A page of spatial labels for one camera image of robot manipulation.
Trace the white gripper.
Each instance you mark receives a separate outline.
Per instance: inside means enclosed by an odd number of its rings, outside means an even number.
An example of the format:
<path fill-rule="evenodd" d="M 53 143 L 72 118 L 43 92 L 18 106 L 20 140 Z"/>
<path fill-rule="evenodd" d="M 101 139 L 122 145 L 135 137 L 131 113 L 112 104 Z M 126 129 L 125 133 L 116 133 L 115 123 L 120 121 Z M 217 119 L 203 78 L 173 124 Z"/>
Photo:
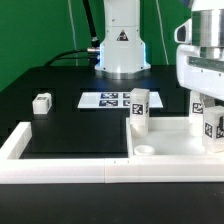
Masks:
<path fill-rule="evenodd" d="M 214 107 L 215 99 L 224 101 L 224 52 L 221 59 L 200 56 L 201 48 L 192 45 L 192 20 L 188 19 L 174 32 L 176 73 L 179 84 L 201 93 L 204 108 Z"/>

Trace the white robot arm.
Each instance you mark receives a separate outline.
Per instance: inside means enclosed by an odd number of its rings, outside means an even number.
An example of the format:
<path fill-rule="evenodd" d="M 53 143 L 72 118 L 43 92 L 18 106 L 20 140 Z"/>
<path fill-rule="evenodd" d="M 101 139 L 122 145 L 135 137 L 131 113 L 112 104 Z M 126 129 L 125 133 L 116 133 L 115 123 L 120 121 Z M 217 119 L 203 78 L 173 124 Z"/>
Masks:
<path fill-rule="evenodd" d="M 103 0 L 105 38 L 98 76 L 134 79 L 151 68 L 140 38 L 140 0 Z M 224 101 L 224 0 L 182 0 L 191 18 L 176 28 L 177 79 L 181 86 Z"/>

